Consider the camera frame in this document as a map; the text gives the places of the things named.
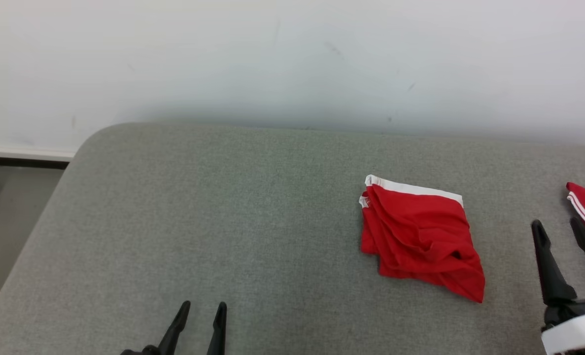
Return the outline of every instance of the gray fabric tabletop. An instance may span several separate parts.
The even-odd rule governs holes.
[[[362,254],[368,174],[463,195],[482,305],[378,275]],[[542,354],[529,225],[585,297],[565,184],[585,147],[170,124],[107,128],[80,149],[0,294],[0,355],[157,344],[192,302],[177,355]]]

